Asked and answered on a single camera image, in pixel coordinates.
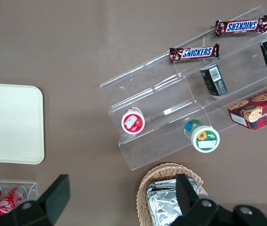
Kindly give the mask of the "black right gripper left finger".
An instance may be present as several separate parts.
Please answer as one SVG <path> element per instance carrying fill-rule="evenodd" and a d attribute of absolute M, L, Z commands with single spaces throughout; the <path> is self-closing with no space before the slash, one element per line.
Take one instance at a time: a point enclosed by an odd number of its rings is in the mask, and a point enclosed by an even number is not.
<path fill-rule="evenodd" d="M 61 174 L 36 201 L 26 201 L 0 216 L 0 226 L 53 226 L 71 197 L 70 178 Z"/>

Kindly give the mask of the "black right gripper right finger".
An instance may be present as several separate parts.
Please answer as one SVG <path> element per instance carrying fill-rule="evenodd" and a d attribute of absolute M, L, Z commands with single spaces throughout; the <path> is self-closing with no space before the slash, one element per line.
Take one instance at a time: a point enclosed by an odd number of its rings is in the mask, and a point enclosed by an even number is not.
<path fill-rule="evenodd" d="M 229 211 L 209 198 L 200 198 L 184 174 L 176 175 L 176 198 L 182 215 L 172 226 L 267 226 L 267 217 L 253 206 L 237 205 Z"/>

